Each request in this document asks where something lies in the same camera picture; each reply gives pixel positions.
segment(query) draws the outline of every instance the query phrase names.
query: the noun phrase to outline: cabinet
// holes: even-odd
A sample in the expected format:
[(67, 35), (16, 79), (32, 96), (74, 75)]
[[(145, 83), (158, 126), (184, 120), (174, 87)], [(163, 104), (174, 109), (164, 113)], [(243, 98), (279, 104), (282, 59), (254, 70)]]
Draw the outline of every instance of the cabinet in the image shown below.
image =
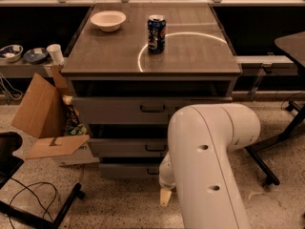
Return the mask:
[[(241, 70), (207, 4), (97, 4), (92, 14), (101, 10), (121, 10), (127, 20), (112, 33), (89, 21), (62, 74), (101, 175), (156, 177), (171, 116), (190, 104), (231, 101)], [(167, 20), (161, 54), (146, 49), (151, 14)]]

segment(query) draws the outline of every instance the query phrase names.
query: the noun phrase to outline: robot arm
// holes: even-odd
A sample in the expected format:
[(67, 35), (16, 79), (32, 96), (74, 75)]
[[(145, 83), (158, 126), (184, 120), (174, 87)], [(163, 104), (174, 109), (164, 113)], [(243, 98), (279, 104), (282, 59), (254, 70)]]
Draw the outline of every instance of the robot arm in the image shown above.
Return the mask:
[(159, 181), (176, 186), (186, 228), (251, 228), (227, 151), (254, 143), (259, 133), (258, 117), (240, 104), (192, 105), (173, 115)]

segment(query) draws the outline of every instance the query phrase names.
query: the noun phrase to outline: cardboard box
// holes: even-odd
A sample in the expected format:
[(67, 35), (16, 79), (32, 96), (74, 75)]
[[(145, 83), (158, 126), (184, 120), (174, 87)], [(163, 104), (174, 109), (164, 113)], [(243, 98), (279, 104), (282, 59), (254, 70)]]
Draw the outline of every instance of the cardboard box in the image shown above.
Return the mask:
[(53, 65), (51, 66), (51, 75), (54, 80), (54, 84), (56, 86), (57, 91), (61, 96), (63, 95), (71, 95), (69, 90), (68, 83), (66, 78), (62, 76), (60, 71), (63, 69), (64, 66)]
[(38, 138), (27, 159), (52, 157), (60, 165), (99, 162), (97, 157), (92, 156), (86, 144), (88, 135), (62, 136), (65, 115), (61, 95), (51, 83), (37, 73), (11, 125)]

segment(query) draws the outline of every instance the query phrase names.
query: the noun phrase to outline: blue can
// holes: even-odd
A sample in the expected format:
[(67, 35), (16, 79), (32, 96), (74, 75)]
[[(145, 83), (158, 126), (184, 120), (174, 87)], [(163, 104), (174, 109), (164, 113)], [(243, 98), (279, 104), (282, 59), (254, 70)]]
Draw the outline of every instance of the blue can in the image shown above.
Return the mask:
[(161, 53), (165, 49), (166, 21), (163, 15), (151, 15), (148, 21), (149, 42), (151, 53)]

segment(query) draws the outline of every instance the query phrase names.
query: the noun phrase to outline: terrazzo floor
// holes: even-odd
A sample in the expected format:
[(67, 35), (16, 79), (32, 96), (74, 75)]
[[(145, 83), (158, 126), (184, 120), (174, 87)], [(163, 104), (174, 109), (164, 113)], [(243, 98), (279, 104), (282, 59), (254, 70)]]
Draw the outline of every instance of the terrazzo floor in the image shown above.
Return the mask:
[[(253, 109), (261, 121), (259, 139), (284, 130), (295, 115), (283, 110), (287, 103), (243, 102)], [(14, 131), (23, 137), (22, 148), (14, 154), (25, 158), (35, 139), (11, 127), (10, 122), (18, 105), (0, 105), (0, 132)], [(243, 198), (253, 229), (303, 229), (305, 227), (305, 135), (288, 140), (260, 153), (280, 179), (280, 185), (262, 186), (265, 175), (248, 153), (242, 149), (229, 154), (235, 179)], [(101, 177), (98, 165), (58, 167), (51, 158), (26, 160), (13, 178), (25, 185), (39, 181), (51, 182), (58, 196), (50, 208), (54, 218), (76, 182), (86, 194), (77, 199), (60, 228), (183, 228), (176, 193), (168, 207), (159, 205), (157, 178), (107, 179)], [(0, 199), (10, 203), (22, 187), (10, 180), (0, 190)], [(33, 186), (42, 204), (48, 206), (53, 198), (49, 185)], [(36, 198), (24, 191), (12, 206), (43, 216)], [(13, 227), (29, 228), (12, 222)], [(0, 215), (0, 228), (12, 228), (7, 217)]]

